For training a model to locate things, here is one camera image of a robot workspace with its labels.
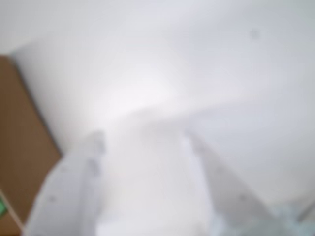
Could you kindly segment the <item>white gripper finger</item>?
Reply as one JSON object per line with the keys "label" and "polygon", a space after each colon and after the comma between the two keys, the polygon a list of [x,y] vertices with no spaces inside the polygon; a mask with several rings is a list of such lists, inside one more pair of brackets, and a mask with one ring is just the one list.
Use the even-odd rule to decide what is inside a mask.
{"label": "white gripper finger", "polygon": [[211,232],[218,236],[282,236],[284,224],[201,137],[188,140],[212,207]]}
{"label": "white gripper finger", "polygon": [[105,137],[94,132],[47,174],[26,221],[25,236],[95,236],[102,209]]}

